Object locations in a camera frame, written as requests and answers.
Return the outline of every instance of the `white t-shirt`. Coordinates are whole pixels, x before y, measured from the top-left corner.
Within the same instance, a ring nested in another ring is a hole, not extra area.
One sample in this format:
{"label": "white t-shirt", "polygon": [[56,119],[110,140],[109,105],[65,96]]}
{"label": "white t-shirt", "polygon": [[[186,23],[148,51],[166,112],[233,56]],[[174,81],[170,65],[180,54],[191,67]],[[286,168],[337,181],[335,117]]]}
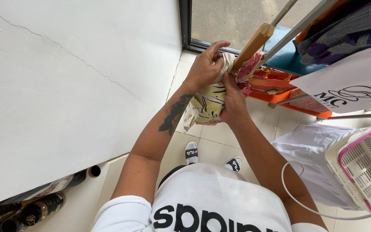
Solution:
{"label": "white t-shirt", "polygon": [[290,224],[280,198],[228,168],[197,163],[173,173],[151,206],[122,196],[98,212],[91,232],[327,232],[310,223]]}

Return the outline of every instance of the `wall crack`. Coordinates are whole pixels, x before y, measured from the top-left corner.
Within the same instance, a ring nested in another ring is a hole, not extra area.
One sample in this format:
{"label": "wall crack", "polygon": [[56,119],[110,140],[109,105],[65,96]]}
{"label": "wall crack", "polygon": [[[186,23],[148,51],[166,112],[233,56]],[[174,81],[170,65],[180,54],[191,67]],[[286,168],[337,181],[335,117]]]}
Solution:
{"label": "wall crack", "polygon": [[46,44],[46,45],[49,45],[49,46],[51,46],[52,44],[56,44],[56,45],[58,45],[58,46],[59,46],[62,50],[64,50],[67,54],[72,55],[72,56],[76,57],[77,59],[79,59],[80,61],[84,62],[85,66],[93,68],[93,69],[94,69],[95,71],[97,71],[101,76],[108,78],[110,82],[114,82],[114,83],[116,83],[116,84],[119,85],[121,88],[123,88],[123,89],[126,90],[127,92],[131,93],[135,98],[137,98],[138,100],[142,101],[143,103],[146,103],[146,102],[143,101],[141,98],[138,98],[138,97],[137,97],[134,93],[132,93],[130,90],[128,90],[128,89],[126,89],[124,86],[122,86],[120,83],[118,83],[118,82],[116,82],[116,81],[112,81],[110,77],[108,77],[108,76],[102,74],[102,73],[101,73],[98,69],[96,69],[94,66],[92,66],[92,65],[90,65],[90,64],[87,64],[87,62],[86,62],[85,60],[83,60],[83,59],[81,59],[80,57],[74,55],[72,52],[70,52],[70,51],[68,50],[68,48],[63,47],[61,44],[59,44],[59,43],[53,41],[53,40],[50,39],[48,36],[46,36],[46,35],[44,35],[44,34],[41,35],[41,34],[35,33],[35,32],[31,31],[30,29],[28,29],[28,28],[26,28],[26,27],[24,27],[24,26],[13,24],[12,22],[8,21],[7,19],[3,18],[2,16],[0,16],[0,18],[1,18],[2,20],[4,20],[6,23],[8,23],[9,25],[12,25],[12,26],[17,27],[17,28],[25,29],[25,30],[27,30],[28,32],[30,32],[30,33],[32,33],[32,34],[34,34],[34,35],[38,35],[39,37],[41,37],[41,39],[43,39],[43,42],[44,42],[44,44]]}

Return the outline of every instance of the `hand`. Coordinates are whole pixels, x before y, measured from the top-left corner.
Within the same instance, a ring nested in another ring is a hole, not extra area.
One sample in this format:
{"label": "hand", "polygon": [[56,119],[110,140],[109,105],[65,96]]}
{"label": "hand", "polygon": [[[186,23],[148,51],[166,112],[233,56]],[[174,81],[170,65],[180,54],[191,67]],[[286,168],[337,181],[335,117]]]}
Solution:
{"label": "hand", "polygon": [[196,89],[196,91],[211,84],[224,65],[223,54],[219,52],[219,49],[229,45],[230,42],[226,40],[214,42],[207,50],[198,55],[183,84]]}
{"label": "hand", "polygon": [[237,86],[236,80],[230,73],[224,73],[222,80],[227,95],[225,96],[225,108],[220,113],[220,119],[229,124],[250,118],[246,107],[246,98]]}

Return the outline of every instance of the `foot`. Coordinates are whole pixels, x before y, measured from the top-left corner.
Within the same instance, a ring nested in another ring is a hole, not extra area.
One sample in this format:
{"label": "foot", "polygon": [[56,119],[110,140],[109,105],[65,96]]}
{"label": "foot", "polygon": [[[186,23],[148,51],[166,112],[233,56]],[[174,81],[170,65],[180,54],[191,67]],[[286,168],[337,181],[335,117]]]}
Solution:
{"label": "foot", "polygon": [[187,165],[198,163],[197,143],[189,142],[185,149]]}
{"label": "foot", "polygon": [[235,172],[238,172],[240,171],[242,164],[243,164],[243,160],[241,159],[241,157],[236,156],[236,157],[229,159],[225,164],[223,164],[223,166]]}

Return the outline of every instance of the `forearm tattoo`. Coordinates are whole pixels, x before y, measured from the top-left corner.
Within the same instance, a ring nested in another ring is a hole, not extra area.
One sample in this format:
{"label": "forearm tattoo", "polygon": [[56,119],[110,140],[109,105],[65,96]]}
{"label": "forearm tattoo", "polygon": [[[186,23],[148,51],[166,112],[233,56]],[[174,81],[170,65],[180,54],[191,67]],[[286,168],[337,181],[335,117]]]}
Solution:
{"label": "forearm tattoo", "polygon": [[181,115],[192,97],[193,94],[182,95],[178,102],[171,106],[170,114],[164,119],[164,123],[160,126],[158,131],[168,130],[168,134],[172,136],[176,129],[177,122],[181,119]]}

